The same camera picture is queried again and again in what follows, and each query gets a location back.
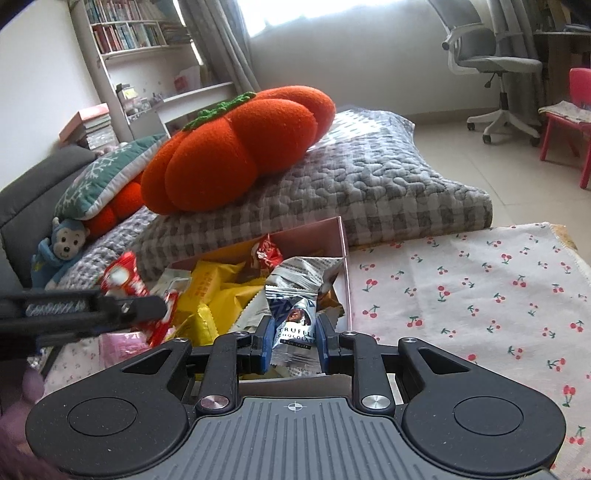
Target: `pillow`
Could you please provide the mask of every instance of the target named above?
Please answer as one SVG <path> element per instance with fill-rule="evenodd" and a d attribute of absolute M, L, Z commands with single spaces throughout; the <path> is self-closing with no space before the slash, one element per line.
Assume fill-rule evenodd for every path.
<path fill-rule="evenodd" d="M 123 187 L 146 168 L 165 140 L 162 134 L 140 138 L 97 158 L 61 196 L 55 216 L 89 220 L 98 215 Z"/>

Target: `red candy wrapper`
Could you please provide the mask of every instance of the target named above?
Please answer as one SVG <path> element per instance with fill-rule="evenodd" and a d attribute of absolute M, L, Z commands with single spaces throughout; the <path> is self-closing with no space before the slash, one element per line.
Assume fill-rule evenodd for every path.
<path fill-rule="evenodd" d="M 279 247 L 271 241 L 271 236 L 267 234 L 258 244 L 255 256 L 261 267 L 261 274 L 269 276 L 273 269 L 283 262 L 283 255 Z"/>
<path fill-rule="evenodd" d="M 109 265 L 100 278 L 100 289 L 115 297 L 145 297 L 150 295 L 138 274 L 135 254 L 125 252 Z"/>

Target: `cherry print tablecloth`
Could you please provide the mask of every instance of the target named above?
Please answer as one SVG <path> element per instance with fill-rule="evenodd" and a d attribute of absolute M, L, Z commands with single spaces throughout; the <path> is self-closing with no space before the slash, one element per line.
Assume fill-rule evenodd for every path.
<path fill-rule="evenodd" d="M 355 330 L 413 335 L 541 391 L 567 421 L 553 473 L 591 479 L 589 266 L 550 224 L 358 249 L 349 265 Z"/>

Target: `gray office chair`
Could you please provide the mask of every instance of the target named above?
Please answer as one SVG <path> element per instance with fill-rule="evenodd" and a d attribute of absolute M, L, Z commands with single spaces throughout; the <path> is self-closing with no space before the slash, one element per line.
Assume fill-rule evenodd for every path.
<path fill-rule="evenodd" d="M 448 36 L 441 44 L 449 52 L 450 69 L 458 67 L 476 69 L 481 73 L 497 75 L 501 83 L 501 108 L 496 112 L 471 116 L 467 120 L 468 130 L 474 130 L 477 123 L 490 122 L 484 130 L 482 141 L 491 143 L 491 133 L 509 123 L 531 137 L 532 145 L 540 143 L 540 134 L 518 119 L 509 111 L 509 102 L 503 85 L 503 74 L 539 73 L 542 64 L 538 60 L 519 57 L 497 57 L 495 34 L 486 27 L 470 0 L 428 0 L 435 9 Z"/>

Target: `snack box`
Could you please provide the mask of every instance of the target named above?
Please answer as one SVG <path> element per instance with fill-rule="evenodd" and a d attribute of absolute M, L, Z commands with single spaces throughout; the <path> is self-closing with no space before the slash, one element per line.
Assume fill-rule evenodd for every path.
<path fill-rule="evenodd" d="M 195 255 L 175 262 L 169 267 L 193 271 L 197 260 L 237 264 L 250 256 L 252 247 L 260 239 L 261 237 L 257 237 L 206 254 Z M 345 259 L 333 285 L 337 298 L 345 310 L 345 316 L 339 320 L 337 330 L 351 330 L 353 321 L 348 275 L 349 248 L 341 218 L 329 218 L 272 233 L 271 240 L 279 247 L 284 259 L 315 257 L 319 254 L 325 257 L 343 257 Z M 199 385 L 199 382 L 195 383 L 193 390 L 195 394 L 198 392 Z M 241 380 L 238 391 L 241 397 L 348 397 L 351 391 L 351 378 L 347 375 L 327 376 L 320 374 L 308 377 Z"/>
<path fill-rule="evenodd" d="M 193 271 L 198 260 L 208 260 L 226 264 L 237 264 L 249 258 L 252 247 L 261 237 L 239 244 L 222 247 L 211 252 L 185 258 L 169 265 L 169 268 Z M 337 330 L 352 330 L 353 319 L 349 290 L 347 238 L 340 217 L 290 228 L 272 233 L 271 240 L 283 254 L 291 257 L 343 257 L 343 267 L 334 283 L 335 293 L 345 310 L 345 317 L 337 324 Z"/>

